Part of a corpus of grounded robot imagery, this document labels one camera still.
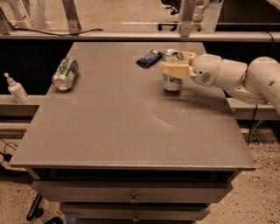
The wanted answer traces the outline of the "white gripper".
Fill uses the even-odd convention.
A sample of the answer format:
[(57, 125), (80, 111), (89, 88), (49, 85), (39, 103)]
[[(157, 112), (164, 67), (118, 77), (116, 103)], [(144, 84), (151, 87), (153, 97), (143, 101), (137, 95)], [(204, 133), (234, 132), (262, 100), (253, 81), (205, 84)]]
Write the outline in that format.
[(182, 52), (182, 55), (187, 64), (162, 62), (160, 65), (162, 72), (181, 80), (191, 77), (196, 84), (211, 87), (221, 66), (222, 58), (212, 54), (197, 56), (195, 52)]

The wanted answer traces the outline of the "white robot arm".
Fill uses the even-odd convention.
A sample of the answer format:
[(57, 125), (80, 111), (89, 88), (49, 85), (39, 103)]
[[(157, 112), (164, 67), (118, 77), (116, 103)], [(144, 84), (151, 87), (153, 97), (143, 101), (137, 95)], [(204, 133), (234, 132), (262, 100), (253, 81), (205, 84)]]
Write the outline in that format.
[(231, 97), (250, 104), (267, 100), (280, 114), (280, 63), (262, 56), (246, 63), (213, 54), (183, 52), (178, 62), (161, 63), (161, 70), (181, 80), (223, 89)]

